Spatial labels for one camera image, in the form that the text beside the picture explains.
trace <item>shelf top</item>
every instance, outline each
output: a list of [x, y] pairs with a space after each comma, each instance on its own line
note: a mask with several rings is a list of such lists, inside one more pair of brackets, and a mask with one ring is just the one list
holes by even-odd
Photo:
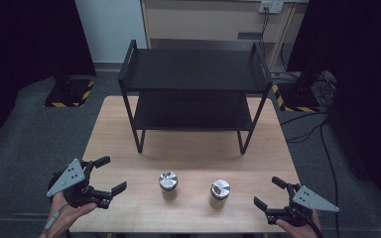
[[250, 51], [136, 49], [127, 90], [215, 90], [263, 93], [268, 80]]

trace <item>lower shelf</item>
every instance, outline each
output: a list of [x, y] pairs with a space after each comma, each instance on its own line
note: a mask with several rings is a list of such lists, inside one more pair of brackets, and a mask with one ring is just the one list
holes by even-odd
[[246, 95], [213, 92], [141, 92], [137, 130], [249, 131]]

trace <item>human hand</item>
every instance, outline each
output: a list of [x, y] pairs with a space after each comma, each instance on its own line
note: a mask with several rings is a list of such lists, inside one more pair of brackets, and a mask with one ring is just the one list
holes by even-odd
[[[318, 212], [315, 210], [312, 214], [312, 221], [317, 226], [317, 229], [320, 230]], [[276, 221], [276, 224], [280, 226], [283, 230], [287, 231], [287, 233], [289, 233], [293, 238], [318, 238], [314, 230], [310, 227], [310, 225], [295, 227], [287, 221], [281, 219], [278, 219]]]
[[73, 208], [67, 204], [63, 192], [58, 192], [54, 195], [49, 212], [48, 221], [53, 217], [55, 212], [59, 211], [60, 215], [49, 230], [45, 230], [40, 238], [59, 237], [67, 231], [71, 225], [81, 216], [88, 214], [97, 207], [95, 203], [89, 203], [79, 208]]

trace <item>metal cylinder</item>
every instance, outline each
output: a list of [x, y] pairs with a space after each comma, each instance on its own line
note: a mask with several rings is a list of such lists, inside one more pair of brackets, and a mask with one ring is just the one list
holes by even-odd
[[230, 194], [230, 184], [224, 179], [215, 180], [211, 185], [211, 194], [218, 200], [227, 198]]
[[178, 176], [174, 172], [162, 173], [159, 177], [160, 187], [165, 191], [171, 191], [178, 186]]

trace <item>wooden table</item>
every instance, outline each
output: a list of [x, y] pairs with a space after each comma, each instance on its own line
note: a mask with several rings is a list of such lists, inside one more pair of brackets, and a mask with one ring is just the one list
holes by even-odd
[[[137, 97], [130, 97], [131, 107]], [[248, 98], [255, 113], [260, 98]], [[253, 204], [256, 195], [270, 208], [288, 205], [287, 193], [271, 183], [273, 176], [299, 182], [281, 126], [268, 99], [241, 155], [235, 132], [148, 131], [145, 150], [137, 153], [120, 96], [108, 96], [101, 107], [83, 159], [110, 156], [111, 163], [92, 172], [90, 184], [110, 190], [127, 180], [109, 209], [79, 218], [71, 232], [258, 233], [281, 232], [268, 225]], [[162, 192], [158, 178], [174, 171], [176, 198]], [[230, 183], [230, 195], [217, 201], [210, 194], [216, 179]]]

